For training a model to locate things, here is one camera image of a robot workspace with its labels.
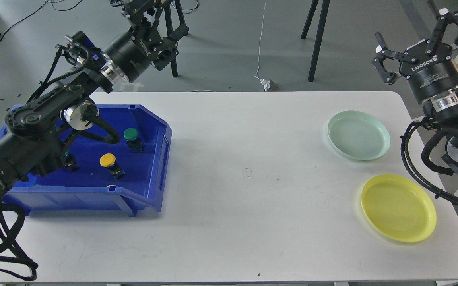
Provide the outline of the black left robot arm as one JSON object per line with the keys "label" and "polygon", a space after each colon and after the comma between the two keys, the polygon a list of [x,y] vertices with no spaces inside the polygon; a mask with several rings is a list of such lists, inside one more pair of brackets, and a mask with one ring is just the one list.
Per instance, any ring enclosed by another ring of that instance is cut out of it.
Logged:
{"label": "black left robot arm", "polygon": [[90,95],[101,88],[110,93],[120,79],[129,83],[149,67],[162,70],[171,64],[177,77],[177,45],[189,33],[179,0],[112,0],[122,7],[130,28],[100,49],[79,31],[58,45],[46,78],[27,103],[5,117],[7,134],[0,139],[0,262],[21,264],[35,281],[38,264],[22,250],[16,238],[23,227],[24,208],[2,199],[28,174],[45,176],[68,167],[70,146],[78,136],[117,144],[121,135],[98,114]]}

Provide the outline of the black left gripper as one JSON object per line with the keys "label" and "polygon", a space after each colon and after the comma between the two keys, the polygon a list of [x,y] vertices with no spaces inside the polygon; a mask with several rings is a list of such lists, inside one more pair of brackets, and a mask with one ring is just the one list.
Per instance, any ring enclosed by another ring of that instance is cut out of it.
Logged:
{"label": "black left gripper", "polygon": [[[123,0],[122,15],[135,28],[144,25],[147,15],[156,17],[155,21],[159,22],[160,14],[165,12],[165,22],[172,26],[172,2]],[[162,38],[157,30],[129,29],[109,42],[102,51],[122,70],[126,80],[133,83],[151,64],[159,71],[170,65],[173,47],[174,44],[167,37]]]}

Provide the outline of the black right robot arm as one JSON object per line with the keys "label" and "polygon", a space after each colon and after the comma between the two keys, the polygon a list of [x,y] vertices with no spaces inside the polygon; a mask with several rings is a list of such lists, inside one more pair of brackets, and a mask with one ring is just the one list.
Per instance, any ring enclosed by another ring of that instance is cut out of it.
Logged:
{"label": "black right robot arm", "polygon": [[[404,52],[397,52],[389,50],[383,36],[377,32],[378,47],[372,64],[386,84],[391,85],[403,76],[425,114],[420,121],[410,123],[401,137],[400,155],[407,172],[436,197],[458,206],[458,196],[428,181],[409,155],[413,133],[420,127],[433,130],[435,134],[421,152],[423,164],[438,174],[458,176],[458,66],[452,56],[452,46],[443,42],[449,24],[458,28],[458,11],[439,10],[432,0],[428,5],[437,21],[431,37]],[[458,36],[453,43],[458,46]]]}

